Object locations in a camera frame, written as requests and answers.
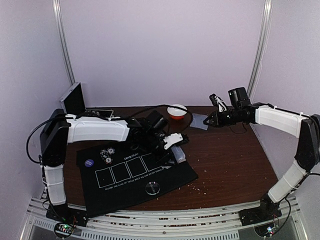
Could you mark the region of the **grey playing card deck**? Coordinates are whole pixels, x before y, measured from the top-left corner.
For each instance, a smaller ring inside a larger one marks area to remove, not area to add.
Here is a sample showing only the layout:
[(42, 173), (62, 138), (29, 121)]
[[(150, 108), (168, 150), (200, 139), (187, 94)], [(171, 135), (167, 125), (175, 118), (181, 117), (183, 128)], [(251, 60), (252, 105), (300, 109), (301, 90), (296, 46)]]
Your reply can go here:
[(187, 159), (186, 159), (186, 155), (185, 155), (185, 153), (184, 153), (184, 151), (183, 151), (183, 149), (180, 147), (180, 146), (173, 146), (172, 148), (171, 148), (171, 151), (172, 151), (172, 153), (173, 153), (173, 155), (174, 155), (174, 158), (175, 158), (175, 160), (176, 160), (176, 162), (178, 163), (178, 164), (180, 164), (180, 163), (182, 163), (182, 162), (185, 162)]

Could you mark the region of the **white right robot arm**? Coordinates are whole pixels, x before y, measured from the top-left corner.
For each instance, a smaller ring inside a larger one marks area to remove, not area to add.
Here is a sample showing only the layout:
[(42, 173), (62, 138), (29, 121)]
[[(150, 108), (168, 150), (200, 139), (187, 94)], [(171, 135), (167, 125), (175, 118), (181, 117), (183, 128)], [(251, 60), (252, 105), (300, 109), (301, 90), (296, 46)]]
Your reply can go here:
[(278, 181), (252, 209), (259, 220), (268, 220), (279, 204), (297, 190), (320, 161), (320, 116), (296, 113), (267, 103), (226, 107), (216, 104), (203, 123), (214, 128), (251, 124)]

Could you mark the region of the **black dealer button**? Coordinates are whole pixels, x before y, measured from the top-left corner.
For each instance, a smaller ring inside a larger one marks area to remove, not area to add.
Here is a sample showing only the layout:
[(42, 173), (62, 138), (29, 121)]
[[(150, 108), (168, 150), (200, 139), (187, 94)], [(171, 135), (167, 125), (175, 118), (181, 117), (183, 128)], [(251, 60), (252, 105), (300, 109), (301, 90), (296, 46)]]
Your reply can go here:
[(145, 186), (145, 192), (150, 196), (157, 195), (160, 189), (160, 185), (155, 181), (149, 181)]

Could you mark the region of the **purple small blind button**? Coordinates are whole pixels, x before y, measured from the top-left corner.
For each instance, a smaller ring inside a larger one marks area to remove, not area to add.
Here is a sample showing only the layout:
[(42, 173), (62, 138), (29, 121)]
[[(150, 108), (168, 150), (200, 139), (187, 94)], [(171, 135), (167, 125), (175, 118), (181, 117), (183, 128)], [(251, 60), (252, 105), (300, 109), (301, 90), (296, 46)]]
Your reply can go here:
[(84, 162), (84, 166), (87, 167), (87, 168), (90, 168), (94, 165), (94, 160), (93, 159), (87, 159), (85, 162)]

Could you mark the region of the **poker chip pile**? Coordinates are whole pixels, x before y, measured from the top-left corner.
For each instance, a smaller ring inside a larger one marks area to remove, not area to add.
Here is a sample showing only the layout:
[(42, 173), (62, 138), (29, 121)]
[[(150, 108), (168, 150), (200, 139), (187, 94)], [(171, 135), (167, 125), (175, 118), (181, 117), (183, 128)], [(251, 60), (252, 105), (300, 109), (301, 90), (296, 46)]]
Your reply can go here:
[(115, 149), (112, 147), (104, 148), (100, 151), (100, 157), (106, 164), (113, 162), (112, 155), (115, 153)]

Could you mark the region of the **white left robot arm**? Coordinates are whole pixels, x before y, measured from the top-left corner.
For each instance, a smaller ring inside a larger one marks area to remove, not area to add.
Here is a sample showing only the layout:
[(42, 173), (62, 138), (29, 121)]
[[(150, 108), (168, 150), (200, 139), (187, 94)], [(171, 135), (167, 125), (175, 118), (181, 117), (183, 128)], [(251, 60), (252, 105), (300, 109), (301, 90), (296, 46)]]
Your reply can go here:
[(85, 141), (128, 142), (154, 151), (161, 159), (169, 149), (182, 141), (179, 133), (163, 136), (162, 126), (147, 119), (102, 117), (93, 113), (66, 114), (56, 109), (40, 133), (40, 165), (42, 166), (52, 213), (61, 222), (72, 218), (67, 204), (63, 168), (67, 145)]

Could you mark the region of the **blue patterned playing card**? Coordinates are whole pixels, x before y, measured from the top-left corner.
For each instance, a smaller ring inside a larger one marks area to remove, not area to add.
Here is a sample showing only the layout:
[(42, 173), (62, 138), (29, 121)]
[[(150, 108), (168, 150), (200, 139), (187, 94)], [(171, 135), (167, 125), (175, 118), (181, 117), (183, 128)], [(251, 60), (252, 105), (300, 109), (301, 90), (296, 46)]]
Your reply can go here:
[(208, 116), (204, 114), (193, 113), (190, 127), (207, 131), (209, 126), (204, 124), (204, 120), (207, 117)]

